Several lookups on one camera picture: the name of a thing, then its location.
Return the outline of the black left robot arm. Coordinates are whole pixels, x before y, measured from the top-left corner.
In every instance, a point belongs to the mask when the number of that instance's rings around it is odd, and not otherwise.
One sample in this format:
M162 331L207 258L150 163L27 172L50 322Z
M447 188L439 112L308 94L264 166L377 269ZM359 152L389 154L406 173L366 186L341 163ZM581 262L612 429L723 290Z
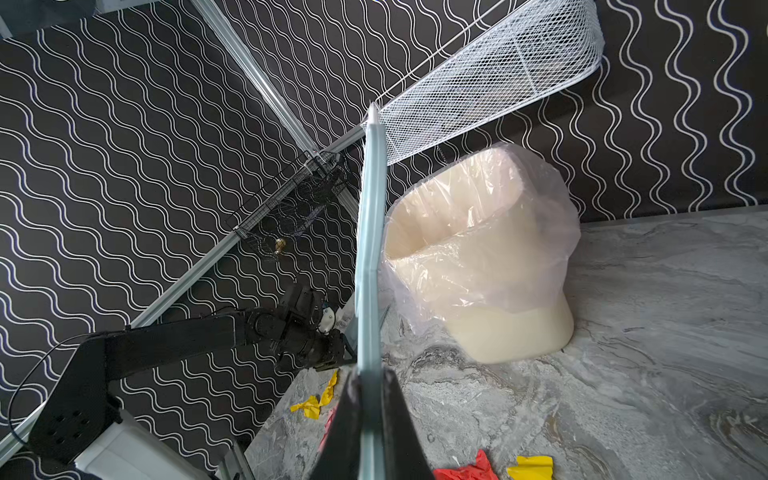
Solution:
M91 334L79 344L26 441L28 449L71 465L118 422L112 382L219 350L262 344L284 368L334 370L356 353L336 328L322 332L325 297L300 284L273 307L228 307L207 315L147 327Z

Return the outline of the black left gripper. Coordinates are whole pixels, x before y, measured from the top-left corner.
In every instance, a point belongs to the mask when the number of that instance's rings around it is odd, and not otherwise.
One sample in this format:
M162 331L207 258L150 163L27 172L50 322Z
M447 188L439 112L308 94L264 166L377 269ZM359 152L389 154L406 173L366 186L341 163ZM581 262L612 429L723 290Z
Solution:
M356 353L347 337L338 329L328 333L298 329L287 334L287 351L302 369L334 370L354 364Z

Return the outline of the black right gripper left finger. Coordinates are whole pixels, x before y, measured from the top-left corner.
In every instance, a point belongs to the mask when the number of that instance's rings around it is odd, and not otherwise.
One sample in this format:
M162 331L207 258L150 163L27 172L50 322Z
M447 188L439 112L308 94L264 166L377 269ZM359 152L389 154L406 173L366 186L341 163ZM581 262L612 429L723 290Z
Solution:
M360 465L360 379L353 370L344 384L334 420L311 480L355 480Z

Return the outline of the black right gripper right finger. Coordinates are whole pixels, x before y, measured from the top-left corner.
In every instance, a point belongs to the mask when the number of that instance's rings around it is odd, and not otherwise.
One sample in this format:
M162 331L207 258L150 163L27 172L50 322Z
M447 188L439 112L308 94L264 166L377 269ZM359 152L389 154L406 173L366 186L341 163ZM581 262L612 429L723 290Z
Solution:
M396 373L383 370L383 448L386 479L434 480Z

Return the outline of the teal hand brush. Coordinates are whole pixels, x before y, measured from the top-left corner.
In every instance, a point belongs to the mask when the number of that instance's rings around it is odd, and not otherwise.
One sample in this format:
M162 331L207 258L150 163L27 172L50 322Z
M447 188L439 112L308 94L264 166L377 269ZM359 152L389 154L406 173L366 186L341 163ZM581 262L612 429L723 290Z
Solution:
M386 213L387 155L385 125L376 103L369 106L365 133L355 272L357 372L362 408L358 477L384 479L378 267Z

